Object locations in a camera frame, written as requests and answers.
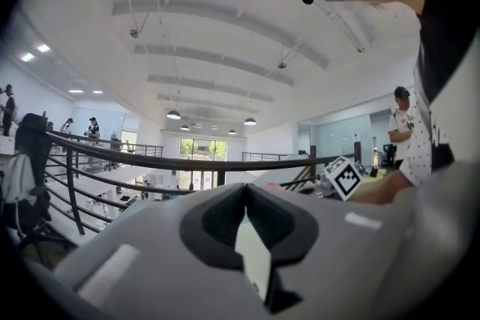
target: chair backrest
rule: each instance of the chair backrest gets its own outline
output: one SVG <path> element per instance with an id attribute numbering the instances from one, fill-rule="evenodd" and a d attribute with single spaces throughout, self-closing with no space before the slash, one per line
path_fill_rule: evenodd
<path id="1" fill-rule="evenodd" d="M 46 133 L 47 119 L 29 113 L 19 124 L 15 135 L 15 151 L 28 155 L 35 184 L 43 183 L 45 165 L 52 147 L 52 138 Z"/>

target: green tree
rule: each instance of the green tree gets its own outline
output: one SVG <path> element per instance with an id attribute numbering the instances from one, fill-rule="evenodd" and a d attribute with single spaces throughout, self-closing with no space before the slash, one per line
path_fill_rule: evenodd
<path id="1" fill-rule="evenodd" d="M 180 158 L 188 159 L 192 155 L 192 149 L 195 151 L 197 145 L 193 139 L 182 139 L 180 142 Z"/>
<path id="2" fill-rule="evenodd" d="M 210 153 L 214 153 L 214 160 L 216 161 L 225 161 L 227 159 L 227 142 L 210 142 L 210 147 L 208 148 Z"/>

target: ceiling light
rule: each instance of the ceiling light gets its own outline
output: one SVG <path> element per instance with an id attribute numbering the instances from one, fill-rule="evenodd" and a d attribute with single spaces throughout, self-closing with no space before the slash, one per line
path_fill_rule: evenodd
<path id="1" fill-rule="evenodd" d="M 37 49 L 40 52 L 49 52 L 50 51 L 50 47 L 48 47 L 46 44 L 42 44 L 41 46 L 38 46 Z"/>
<path id="2" fill-rule="evenodd" d="M 33 58 L 34 56 L 30 52 L 22 56 L 23 61 L 31 61 Z"/>
<path id="3" fill-rule="evenodd" d="M 245 120 L 244 124 L 245 125 L 255 125 L 255 124 L 257 124 L 257 122 L 255 121 L 254 118 L 248 118 L 247 120 Z"/>
<path id="4" fill-rule="evenodd" d="M 169 118 L 169 119 L 173 119 L 173 120 L 179 120 L 181 119 L 182 117 L 180 116 L 180 112 L 177 111 L 176 109 L 172 109 L 170 112 L 168 112 L 166 114 L 166 116 Z"/>

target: black cap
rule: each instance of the black cap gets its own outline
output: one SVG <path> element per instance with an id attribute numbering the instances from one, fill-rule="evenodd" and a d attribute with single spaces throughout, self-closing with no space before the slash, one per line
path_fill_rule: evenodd
<path id="1" fill-rule="evenodd" d="M 405 87 L 397 87 L 394 94 L 396 99 L 407 99 L 410 96 L 410 93 Z"/>

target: gray surface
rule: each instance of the gray surface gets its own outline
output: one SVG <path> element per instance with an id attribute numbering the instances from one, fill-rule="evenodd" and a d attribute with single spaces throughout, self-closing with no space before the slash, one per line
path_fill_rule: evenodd
<path id="1" fill-rule="evenodd" d="M 479 165 L 454 165 L 392 206 L 345 203 L 271 190 L 305 209 L 319 237 L 297 265 L 279 270 L 285 289 L 303 301 L 278 319 L 379 319 L 423 298 L 457 264 L 479 213 Z M 120 244 L 140 250 L 103 306 L 117 319 L 267 319 L 240 272 L 210 268 L 179 237 L 192 207 L 224 188 L 150 205 L 115 221 L 62 262 L 55 275 L 76 289 Z M 354 212 L 382 220 L 379 230 L 353 225 Z"/>

